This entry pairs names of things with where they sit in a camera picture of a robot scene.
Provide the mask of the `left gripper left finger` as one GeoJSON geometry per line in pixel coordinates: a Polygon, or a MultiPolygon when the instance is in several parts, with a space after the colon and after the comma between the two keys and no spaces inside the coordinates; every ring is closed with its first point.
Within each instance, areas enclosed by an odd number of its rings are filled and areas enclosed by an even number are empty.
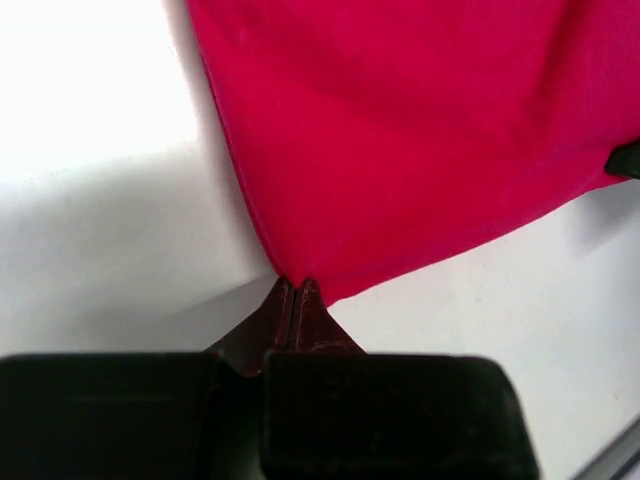
{"type": "Polygon", "coordinates": [[[203,351],[4,358],[2,477],[209,478],[215,450],[258,426],[264,358],[285,337],[294,298],[277,280],[203,351]]]}

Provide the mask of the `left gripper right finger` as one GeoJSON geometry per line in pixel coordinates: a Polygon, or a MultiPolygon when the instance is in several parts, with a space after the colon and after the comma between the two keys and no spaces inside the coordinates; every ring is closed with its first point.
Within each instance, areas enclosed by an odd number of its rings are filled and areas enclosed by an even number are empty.
{"type": "Polygon", "coordinates": [[[264,359],[260,464],[269,479],[536,479],[516,391],[478,356],[370,354],[318,285],[280,279],[264,359]]]}

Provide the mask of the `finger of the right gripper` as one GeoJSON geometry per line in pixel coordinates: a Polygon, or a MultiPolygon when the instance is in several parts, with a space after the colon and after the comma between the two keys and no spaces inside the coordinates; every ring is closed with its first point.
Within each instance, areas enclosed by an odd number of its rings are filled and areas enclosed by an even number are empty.
{"type": "Polygon", "coordinates": [[[633,141],[616,147],[609,155],[604,170],[609,175],[640,178],[640,142],[633,141]]]}

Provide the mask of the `red t shirt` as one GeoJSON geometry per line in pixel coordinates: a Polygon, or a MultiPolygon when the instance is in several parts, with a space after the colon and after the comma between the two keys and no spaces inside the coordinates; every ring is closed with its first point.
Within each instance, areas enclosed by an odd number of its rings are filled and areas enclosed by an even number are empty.
{"type": "Polygon", "coordinates": [[[328,302],[615,183],[639,136],[635,1],[191,1],[280,275],[328,302]]]}

